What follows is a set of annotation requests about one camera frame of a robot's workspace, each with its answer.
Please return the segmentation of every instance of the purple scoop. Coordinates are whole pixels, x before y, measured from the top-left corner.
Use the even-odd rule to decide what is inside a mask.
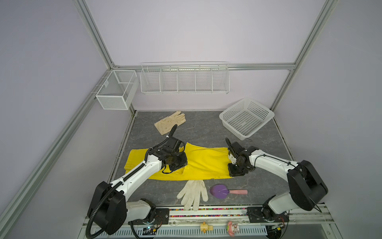
[[[216,198],[225,199],[229,193],[246,195],[248,191],[246,189],[228,190],[225,185],[217,184],[210,188],[210,193]]]

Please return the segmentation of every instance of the small figurine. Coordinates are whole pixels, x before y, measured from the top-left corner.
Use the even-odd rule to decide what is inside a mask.
[[[232,224],[232,222],[230,221],[230,222],[228,222],[228,225],[227,225],[227,231],[231,237],[234,237],[235,233],[240,232],[239,225],[238,224]]]
[[[213,229],[214,226],[209,226],[208,224],[206,224],[205,221],[200,224],[200,230],[204,233],[206,233],[207,231],[213,231]]]

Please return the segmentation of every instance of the wall-mounted wire rack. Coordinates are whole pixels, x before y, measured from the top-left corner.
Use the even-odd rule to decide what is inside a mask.
[[[144,94],[228,93],[228,63],[142,63],[141,91]]]
[[[95,96],[104,109],[128,110],[138,85],[135,70],[112,70]]]

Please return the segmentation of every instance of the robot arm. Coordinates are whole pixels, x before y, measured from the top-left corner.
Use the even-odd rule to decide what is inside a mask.
[[[145,159],[135,168],[119,179],[100,183],[94,192],[87,216],[89,222],[86,227],[86,237],[95,238],[102,232],[111,235],[115,233],[124,222],[142,219],[152,222],[155,216],[155,205],[142,198],[137,202],[127,202],[133,192],[151,175],[165,167],[176,171],[187,165],[184,152],[179,152],[182,141],[172,135],[176,130],[175,125],[166,140],[148,149]],[[95,234],[91,234],[91,225],[95,222],[101,227]]]
[[[279,214],[295,208],[311,211],[328,193],[328,188],[310,162],[285,160],[253,146],[244,149],[237,142],[231,144],[228,138],[226,142],[232,161],[228,164],[231,177],[242,176],[259,167],[279,176],[289,184],[289,192],[275,195],[263,204],[261,216],[264,219],[272,221]]]

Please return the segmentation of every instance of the white plastic basket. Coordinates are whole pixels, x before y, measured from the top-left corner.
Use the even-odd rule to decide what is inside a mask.
[[[275,114],[251,98],[244,98],[223,111],[219,118],[224,127],[231,131],[240,140],[250,137]]]

